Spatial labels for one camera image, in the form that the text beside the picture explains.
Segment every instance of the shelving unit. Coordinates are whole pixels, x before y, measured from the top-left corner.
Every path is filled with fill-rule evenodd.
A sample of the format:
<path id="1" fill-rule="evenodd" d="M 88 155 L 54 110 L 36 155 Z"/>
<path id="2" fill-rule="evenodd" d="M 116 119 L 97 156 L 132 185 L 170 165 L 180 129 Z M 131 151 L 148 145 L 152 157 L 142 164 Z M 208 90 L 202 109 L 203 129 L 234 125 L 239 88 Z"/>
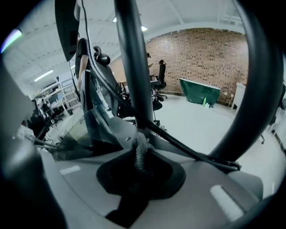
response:
<path id="1" fill-rule="evenodd" d="M 59 88 L 55 91 L 49 93 L 46 95 L 46 92 L 50 89 L 53 89 L 54 87 L 58 86 Z M 47 101 L 51 96 L 53 95 L 63 95 L 63 98 L 60 100 L 57 100 L 57 104 L 51 104 L 52 108 L 56 108 L 59 106 L 63 106 L 64 112 L 66 115 L 69 115 L 68 110 L 73 110 L 80 106 L 80 103 L 78 101 L 75 87 L 73 85 L 72 79 L 66 79 L 64 81 L 59 80 L 58 82 L 50 85 L 49 87 L 45 88 L 44 90 L 40 91 L 38 94 L 34 96 L 34 98 L 38 99 L 44 99 Z"/>

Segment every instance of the brick wall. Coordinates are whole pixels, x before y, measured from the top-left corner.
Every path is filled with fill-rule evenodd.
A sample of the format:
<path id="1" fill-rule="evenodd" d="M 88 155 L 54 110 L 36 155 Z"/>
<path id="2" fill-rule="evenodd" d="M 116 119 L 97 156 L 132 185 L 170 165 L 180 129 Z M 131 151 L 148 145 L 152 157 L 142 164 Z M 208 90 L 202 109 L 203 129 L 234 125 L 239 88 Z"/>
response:
<path id="1" fill-rule="evenodd" d="M 236 82 L 246 84 L 248 46 L 244 35 L 227 30 L 189 29 L 153 38 L 146 43 L 153 63 L 150 75 L 159 74 L 166 62 L 164 91 L 182 92 L 179 78 L 220 87 L 219 100 L 228 102 Z M 117 81 L 125 81 L 121 57 L 110 64 Z"/>

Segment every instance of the rope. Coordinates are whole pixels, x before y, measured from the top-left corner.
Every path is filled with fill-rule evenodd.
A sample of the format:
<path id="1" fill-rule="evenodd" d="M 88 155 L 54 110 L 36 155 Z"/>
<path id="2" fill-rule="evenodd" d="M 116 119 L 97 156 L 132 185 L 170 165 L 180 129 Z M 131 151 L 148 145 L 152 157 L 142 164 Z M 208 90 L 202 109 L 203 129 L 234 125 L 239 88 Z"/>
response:
<path id="1" fill-rule="evenodd" d="M 148 150 L 154 149 L 154 147 L 149 143 L 149 139 L 146 139 L 143 133 L 138 132 L 132 139 L 131 147 L 136 149 L 134 163 L 135 171 L 141 176 L 141 178 L 152 179 L 152 170 L 148 164 L 145 163 Z"/>

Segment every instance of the computer monitor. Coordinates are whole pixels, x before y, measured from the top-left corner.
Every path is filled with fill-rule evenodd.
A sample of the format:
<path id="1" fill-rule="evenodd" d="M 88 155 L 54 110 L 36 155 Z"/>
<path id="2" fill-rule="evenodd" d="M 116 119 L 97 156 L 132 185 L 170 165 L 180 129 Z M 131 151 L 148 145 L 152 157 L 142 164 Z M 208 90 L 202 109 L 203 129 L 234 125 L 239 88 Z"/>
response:
<path id="1" fill-rule="evenodd" d="M 58 100 L 63 98 L 63 94 L 58 94 Z"/>
<path id="2" fill-rule="evenodd" d="M 51 97 L 48 98 L 50 104 L 52 104 L 53 102 L 57 101 L 58 95 L 54 94 Z"/>

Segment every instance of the black cable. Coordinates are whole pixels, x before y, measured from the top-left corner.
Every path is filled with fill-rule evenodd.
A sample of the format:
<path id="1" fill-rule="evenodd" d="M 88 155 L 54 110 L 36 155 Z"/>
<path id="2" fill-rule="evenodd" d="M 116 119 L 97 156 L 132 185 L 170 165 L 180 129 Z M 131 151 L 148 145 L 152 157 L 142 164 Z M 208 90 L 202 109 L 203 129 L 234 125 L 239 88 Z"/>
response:
<path id="1" fill-rule="evenodd" d="M 230 117 L 230 116 L 228 116 L 228 115 L 226 115 L 226 114 L 222 114 L 222 113 L 219 113 L 219 112 L 216 112 L 215 110 L 214 110 L 214 108 L 210 108 L 213 112 L 215 112 L 215 113 L 217 113 L 217 114 L 219 114 L 219 115 L 224 115 L 224 116 L 227 116 L 227 117 L 229 117 L 230 119 L 233 119 L 232 117 Z"/>
<path id="2" fill-rule="evenodd" d="M 98 79 L 101 81 L 102 85 L 109 91 L 110 94 L 112 94 L 112 96 L 114 96 L 119 101 L 119 103 L 126 110 L 129 110 L 131 114 L 134 114 L 134 116 L 138 118 L 146 127 L 148 127 L 151 131 L 155 132 L 156 134 L 160 135 L 163 139 L 170 142 L 171 144 L 176 146 L 178 149 L 185 152 L 187 155 L 191 156 L 192 158 L 196 160 L 204 161 L 214 166 L 217 166 L 218 163 L 221 164 L 221 160 L 220 162 L 216 162 L 216 158 L 209 159 L 210 157 L 207 158 L 205 155 L 197 153 L 196 151 L 190 149 L 188 146 L 178 141 L 176 138 L 169 135 L 167 132 L 157 127 L 153 122 L 143 117 L 136 109 L 134 109 L 129 103 L 127 103 L 123 98 L 121 98 L 119 94 L 117 93 L 117 91 L 112 88 L 110 83 L 106 81 L 104 74 L 102 73 L 98 65 L 96 64 L 94 58 L 92 58 L 92 55 L 91 55 L 92 52 L 91 52 L 90 45 L 89 45 L 90 39 L 89 39 L 89 34 L 88 34 L 88 24 L 87 24 L 86 10 L 84 7 L 84 1 L 81 0 L 81 3 L 82 3 L 83 10 L 84 10 L 85 31 L 86 31 L 87 40 L 88 40 L 88 45 L 87 45 L 88 46 L 88 57 L 90 59 L 91 67 L 93 71 L 96 73 Z M 225 161 L 224 164 L 227 166 L 236 167 L 238 170 L 240 170 L 240 166 L 236 162 Z"/>
<path id="3" fill-rule="evenodd" d="M 77 90 L 77 88 L 76 88 L 76 83 L 75 83 L 75 80 L 74 80 L 73 75 L 72 75 L 71 63 L 68 62 L 68 64 L 70 65 L 71 78 L 72 78 L 73 85 L 74 85 L 74 87 L 75 87 L 75 92 L 76 92 L 76 95 L 77 95 L 77 99 L 78 99 L 78 101 L 80 102 L 80 94 L 79 94 L 79 92 L 78 92 L 78 90 Z"/>
<path id="4" fill-rule="evenodd" d="M 155 115 L 155 111 L 153 110 L 153 113 L 154 113 L 154 119 L 155 119 L 155 123 L 156 123 L 156 115 Z"/>
<path id="5" fill-rule="evenodd" d="M 27 135 L 26 135 L 26 138 L 28 138 L 28 139 L 30 139 L 30 140 L 33 140 L 33 141 L 35 141 L 35 142 L 37 142 L 37 143 L 43 144 L 43 145 L 51 146 L 51 147 L 54 147 L 54 148 L 57 148 L 57 147 L 58 147 L 58 146 L 55 145 L 55 144 L 47 143 L 47 142 L 45 142 L 45 141 L 39 140 L 39 139 L 37 139 L 37 138 L 35 138 L 35 137 L 32 137 L 32 136 L 27 136 Z"/>

